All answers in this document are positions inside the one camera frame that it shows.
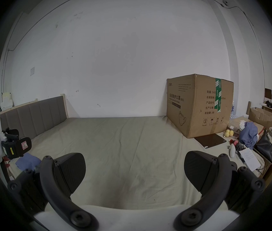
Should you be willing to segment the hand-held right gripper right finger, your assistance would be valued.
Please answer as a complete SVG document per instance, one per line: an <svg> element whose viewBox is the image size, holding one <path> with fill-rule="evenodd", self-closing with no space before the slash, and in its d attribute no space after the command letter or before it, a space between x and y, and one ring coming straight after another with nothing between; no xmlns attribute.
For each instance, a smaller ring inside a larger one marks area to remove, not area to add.
<svg viewBox="0 0 272 231"><path fill-rule="evenodd" d="M184 172L201 193L201 199L182 211L174 220L178 231L192 231L204 224L225 202L228 210L245 212L265 190L265 181L246 166L237 167L225 153L218 157L201 151L189 151Z"/></svg>

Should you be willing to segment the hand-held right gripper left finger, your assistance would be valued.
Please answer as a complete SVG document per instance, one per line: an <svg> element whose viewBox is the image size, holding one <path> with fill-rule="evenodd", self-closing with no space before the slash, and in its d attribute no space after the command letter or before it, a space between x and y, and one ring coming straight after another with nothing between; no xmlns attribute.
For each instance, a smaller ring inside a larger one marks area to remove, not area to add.
<svg viewBox="0 0 272 231"><path fill-rule="evenodd" d="M99 227L97 219L71 200L85 173L85 159L81 153L73 152L56 159L46 155L35 170L26 168L11 180L7 189L31 215L45 211L49 203L75 230L96 231Z"/></svg>

